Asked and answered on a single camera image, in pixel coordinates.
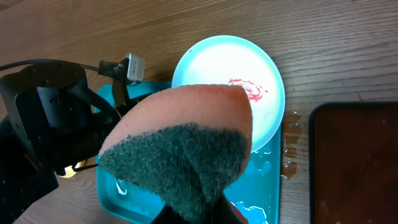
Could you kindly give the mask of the light blue plate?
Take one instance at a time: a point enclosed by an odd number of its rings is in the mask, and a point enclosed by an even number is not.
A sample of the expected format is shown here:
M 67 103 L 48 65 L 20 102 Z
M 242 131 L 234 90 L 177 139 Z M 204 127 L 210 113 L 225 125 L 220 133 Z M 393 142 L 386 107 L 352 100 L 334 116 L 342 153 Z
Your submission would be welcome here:
M 225 84 L 244 88 L 252 108 L 252 151 L 279 145 L 285 88 L 273 60 L 256 44 L 232 35 L 201 40 L 180 59 L 172 86 Z

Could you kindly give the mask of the orange sponge with green scourer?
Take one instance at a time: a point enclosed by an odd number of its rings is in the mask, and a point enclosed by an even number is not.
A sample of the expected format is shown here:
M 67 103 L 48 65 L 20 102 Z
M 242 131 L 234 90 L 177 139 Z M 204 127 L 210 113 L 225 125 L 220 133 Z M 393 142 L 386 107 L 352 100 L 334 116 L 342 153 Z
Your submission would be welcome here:
M 148 96 L 148 115 L 155 99 Z M 240 109 L 239 124 L 188 117 L 146 131 L 133 109 L 120 120 L 99 151 L 99 166 L 115 178 L 150 190 L 180 215 L 180 223 L 211 223 L 211 209 L 225 188 L 245 171 L 251 153 L 251 107 Z

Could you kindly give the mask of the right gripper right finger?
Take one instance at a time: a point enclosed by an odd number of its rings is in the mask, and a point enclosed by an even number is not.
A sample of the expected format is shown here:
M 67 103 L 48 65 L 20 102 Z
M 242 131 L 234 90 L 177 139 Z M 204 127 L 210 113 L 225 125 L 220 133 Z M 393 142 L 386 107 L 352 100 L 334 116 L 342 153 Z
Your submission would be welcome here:
M 211 209 L 212 224 L 245 224 L 233 204 L 222 194 Z

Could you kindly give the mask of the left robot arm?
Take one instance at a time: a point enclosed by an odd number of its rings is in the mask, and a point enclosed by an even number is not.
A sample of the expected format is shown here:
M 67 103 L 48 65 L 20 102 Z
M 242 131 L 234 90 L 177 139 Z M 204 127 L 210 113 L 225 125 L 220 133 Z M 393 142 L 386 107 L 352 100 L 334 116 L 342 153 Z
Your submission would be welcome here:
M 66 167 L 96 156 L 121 117 L 72 62 L 26 62 L 1 78 L 1 96 L 1 222 L 13 223 Z

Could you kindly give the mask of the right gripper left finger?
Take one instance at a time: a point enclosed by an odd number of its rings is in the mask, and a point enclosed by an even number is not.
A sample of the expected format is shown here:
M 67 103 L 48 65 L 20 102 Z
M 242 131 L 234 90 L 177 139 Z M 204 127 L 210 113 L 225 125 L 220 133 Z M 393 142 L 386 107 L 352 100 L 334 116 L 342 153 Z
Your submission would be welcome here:
M 180 224 L 180 215 L 169 205 L 164 205 L 151 224 Z

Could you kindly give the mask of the yellow-green plate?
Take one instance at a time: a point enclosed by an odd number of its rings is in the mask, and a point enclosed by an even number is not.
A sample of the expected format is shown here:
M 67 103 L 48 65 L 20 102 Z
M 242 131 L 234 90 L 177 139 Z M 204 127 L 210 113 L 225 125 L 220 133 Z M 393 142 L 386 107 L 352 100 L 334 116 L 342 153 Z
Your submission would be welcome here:
M 81 168 L 81 167 L 83 167 L 85 165 L 85 163 L 86 163 L 86 161 L 81 161 L 81 162 L 76 164 L 75 168 Z M 65 171 L 65 175 L 61 175 L 60 176 L 61 178 L 65 178 L 65 179 L 71 178 L 71 177 L 73 177 L 76 174 L 76 171 L 74 171 L 72 169 L 72 166 L 65 167 L 64 171 Z

